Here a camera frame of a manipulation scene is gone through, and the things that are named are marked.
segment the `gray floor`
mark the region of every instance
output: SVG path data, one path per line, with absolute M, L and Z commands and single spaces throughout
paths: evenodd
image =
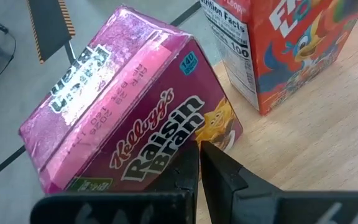
M 67 0 L 71 19 L 76 28 L 72 40 L 75 52 L 80 52 L 103 22 L 121 3 L 171 22 L 195 0 Z M 63 49 L 43 65 L 38 62 L 35 43 L 25 0 L 0 0 L 0 22 L 17 40 L 15 59 L 0 76 L 0 163 L 16 151 L 22 141 L 17 135 L 20 124 L 28 117 L 50 87 L 68 67 Z M 201 11 L 180 26 L 194 34 L 212 64 L 220 57 L 214 39 Z M 13 50 L 13 41 L 0 36 L 0 46 Z M 0 70 L 5 61 L 0 59 Z M 21 155 L 0 173 L 0 223 L 28 223 L 33 204 L 43 196 L 27 154 Z

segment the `green label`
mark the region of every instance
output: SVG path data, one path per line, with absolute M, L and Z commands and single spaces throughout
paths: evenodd
M 77 192 L 104 192 L 110 188 L 111 184 L 112 178 L 75 177 L 67 190 Z

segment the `table surface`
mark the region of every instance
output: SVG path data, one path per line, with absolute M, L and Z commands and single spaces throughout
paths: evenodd
M 244 127 L 230 156 L 283 190 L 358 190 L 358 22 L 337 62 L 267 116 L 215 71 Z M 197 221 L 210 223 L 199 189 Z

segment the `black cable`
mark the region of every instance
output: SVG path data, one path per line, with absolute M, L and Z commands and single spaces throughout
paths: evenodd
M 13 161 L 15 161 L 21 154 L 25 152 L 24 146 L 16 150 L 11 156 L 9 156 L 4 162 L 0 164 L 0 172 L 9 166 Z
M 171 25 L 173 26 L 179 26 L 183 22 L 185 22 L 190 16 L 192 16 L 196 11 L 201 9 L 201 3 L 199 1 L 196 1 L 190 8 L 188 8 L 185 12 L 180 14 L 174 21 L 171 22 Z
M 12 39 L 13 39 L 13 41 L 14 41 L 14 43 L 15 43 L 15 46 L 14 46 L 14 48 L 13 48 L 12 57 L 11 57 L 11 59 L 9 59 L 9 61 L 8 61 L 7 64 L 5 65 L 4 69 L 0 72 L 0 76 L 2 75 L 2 73 L 5 72 L 5 69 L 6 69 L 6 68 L 8 67 L 8 65 L 11 63 L 11 61 L 13 60 L 14 54 L 16 53 L 16 39 L 15 39 L 15 37 L 14 37 L 12 34 L 10 34 L 10 33 L 7 33 L 7 34 L 12 37 Z

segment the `orange cereal box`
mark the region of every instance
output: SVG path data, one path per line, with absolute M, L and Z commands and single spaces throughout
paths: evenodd
M 200 0 L 231 83 L 267 114 L 332 64 L 358 0 Z

